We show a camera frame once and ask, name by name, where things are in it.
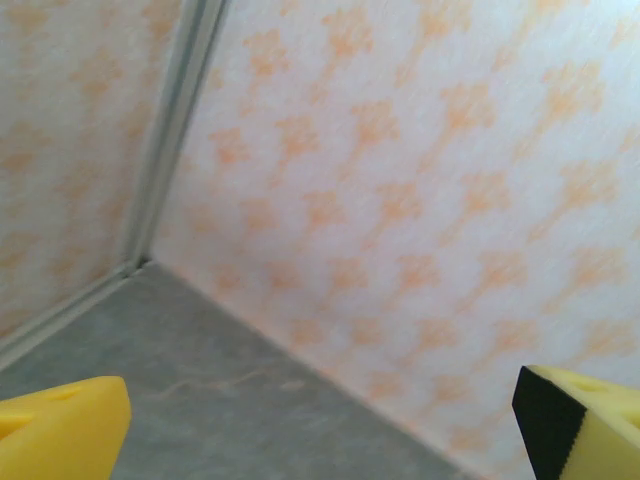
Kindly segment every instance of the wallpaper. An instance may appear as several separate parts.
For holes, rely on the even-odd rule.
[[[181,0],[0,6],[0,336],[116,266]]]
[[[157,258],[479,477],[522,364],[640,386],[640,7],[236,0]]]

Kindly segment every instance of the orange patterned wallpaper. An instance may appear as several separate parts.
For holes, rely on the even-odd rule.
[[[118,263],[181,3],[0,7],[0,336]]]
[[[155,256],[464,467],[533,478],[520,365],[640,385],[636,3],[236,0]]]

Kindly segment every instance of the gray floor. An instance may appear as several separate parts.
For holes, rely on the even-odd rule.
[[[116,480],[463,478],[155,266],[1,372],[2,397],[96,375],[133,403]]]

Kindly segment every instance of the baseboard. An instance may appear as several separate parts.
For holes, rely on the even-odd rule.
[[[69,325],[81,314],[119,289],[126,281],[127,278],[122,274],[122,267],[118,267],[108,277],[90,284],[68,301],[56,305],[18,327],[0,340],[0,371]]]

